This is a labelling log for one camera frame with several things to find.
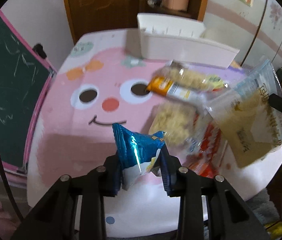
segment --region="cartoon smile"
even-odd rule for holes
[[[102,126],[111,126],[113,123],[109,123],[109,122],[99,122],[97,121],[97,116],[95,115],[92,120],[89,122],[89,125],[91,125],[92,123],[98,124],[98,125],[102,125]],[[119,124],[125,124],[127,123],[127,120],[121,121],[121,122],[117,122]]]

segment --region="blue dot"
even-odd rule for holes
[[[110,225],[114,224],[114,218],[113,218],[113,217],[107,217],[107,218],[105,219],[105,221],[106,221],[108,224],[110,224]]]

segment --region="barcode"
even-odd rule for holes
[[[174,93],[174,91],[178,88],[178,84],[173,83],[172,87],[169,89],[168,94],[172,95]]]

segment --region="pink cartoon face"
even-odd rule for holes
[[[152,109],[163,98],[146,86],[163,65],[115,48],[57,76],[41,110],[44,130],[37,159],[46,186],[63,174],[87,174],[113,155],[112,123],[148,133]]]

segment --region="wooden door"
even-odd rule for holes
[[[137,27],[139,0],[64,0],[74,42],[85,33]]]

